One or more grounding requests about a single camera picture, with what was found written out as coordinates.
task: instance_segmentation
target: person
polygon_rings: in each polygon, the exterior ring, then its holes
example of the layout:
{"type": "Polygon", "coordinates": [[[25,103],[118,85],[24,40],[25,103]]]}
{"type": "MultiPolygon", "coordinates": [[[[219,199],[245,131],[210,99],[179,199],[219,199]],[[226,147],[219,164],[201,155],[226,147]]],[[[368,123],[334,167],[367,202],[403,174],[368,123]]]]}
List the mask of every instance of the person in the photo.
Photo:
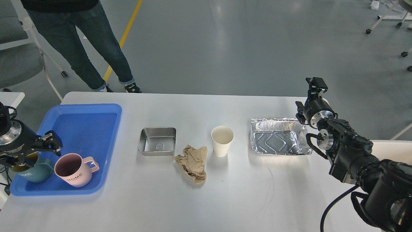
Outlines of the person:
{"type": "Polygon", "coordinates": [[[37,31],[94,91],[113,92],[90,62],[78,27],[112,67],[126,92],[141,93],[99,0],[21,0],[37,31]]]}

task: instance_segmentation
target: foil container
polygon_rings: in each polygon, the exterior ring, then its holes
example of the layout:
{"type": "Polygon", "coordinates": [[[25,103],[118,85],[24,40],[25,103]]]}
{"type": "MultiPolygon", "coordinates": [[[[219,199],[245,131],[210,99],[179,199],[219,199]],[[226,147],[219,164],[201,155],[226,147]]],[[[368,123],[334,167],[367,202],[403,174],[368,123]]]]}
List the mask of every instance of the foil container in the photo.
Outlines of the foil container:
{"type": "Polygon", "coordinates": [[[250,142],[255,152],[273,155],[309,155],[307,129],[296,118],[253,118],[250,142]]]}

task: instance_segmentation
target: brown paper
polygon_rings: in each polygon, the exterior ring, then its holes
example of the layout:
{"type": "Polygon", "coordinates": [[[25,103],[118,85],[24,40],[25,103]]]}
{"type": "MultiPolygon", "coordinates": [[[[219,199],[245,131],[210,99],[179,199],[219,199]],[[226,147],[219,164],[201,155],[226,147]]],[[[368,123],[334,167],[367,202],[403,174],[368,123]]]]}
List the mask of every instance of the brown paper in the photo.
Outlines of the brown paper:
{"type": "Polygon", "coordinates": [[[195,149],[190,145],[187,145],[183,149],[183,156],[175,156],[176,163],[180,164],[180,167],[188,174],[193,183],[200,184],[206,180],[206,172],[204,170],[206,163],[207,147],[201,147],[195,149]]]}

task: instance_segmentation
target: mug handle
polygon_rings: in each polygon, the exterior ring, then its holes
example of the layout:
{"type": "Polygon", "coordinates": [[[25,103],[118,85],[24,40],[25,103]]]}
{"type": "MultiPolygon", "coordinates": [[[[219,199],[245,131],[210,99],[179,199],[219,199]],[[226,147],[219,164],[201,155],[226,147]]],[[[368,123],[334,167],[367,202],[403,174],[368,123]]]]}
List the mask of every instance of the mug handle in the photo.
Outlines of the mug handle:
{"type": "Polygon", "coordinates": [[[50,169],[50,173],[54,173],[54,168],[48,163],[40,163],[40,165],[46,165],[47,168],[50,169]]]}
{"type": "Polygon", "coordinates": [[[83,159],[83,163],[88,163],[88,162],[91,162],[92,164],[94,164],[94,167],[90,168],[91,172],[94,173],[95,171],[99,170],[100,168],[99,164],[94,160],[93,157],[89,156],[83,159]]]}

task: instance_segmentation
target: blue tray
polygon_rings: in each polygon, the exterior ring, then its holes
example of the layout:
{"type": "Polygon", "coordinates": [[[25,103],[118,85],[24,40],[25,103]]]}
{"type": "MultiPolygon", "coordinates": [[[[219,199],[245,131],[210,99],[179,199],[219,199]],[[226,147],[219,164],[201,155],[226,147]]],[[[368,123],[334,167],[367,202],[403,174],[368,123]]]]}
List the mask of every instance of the blue tray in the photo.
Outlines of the blue tray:
{"type": "MultiPolygon", "coordinates": [[[[76,195],[99,190],[106,180],[121,114],[122,108],[117,104],[74,104],[51,108],[37,134],[44,135],[54,130],[63,143],[62,155],[78,153],[83,158],[92,156],[100,169],[93,173],[87,185],[79,188],[55,174],[40,184],[16,175],[10,186],[11,193],[15,196],[76,195]]],[[[52,152],[42,152],[41,155],[53,163],[59,159],[52,152]]]]}

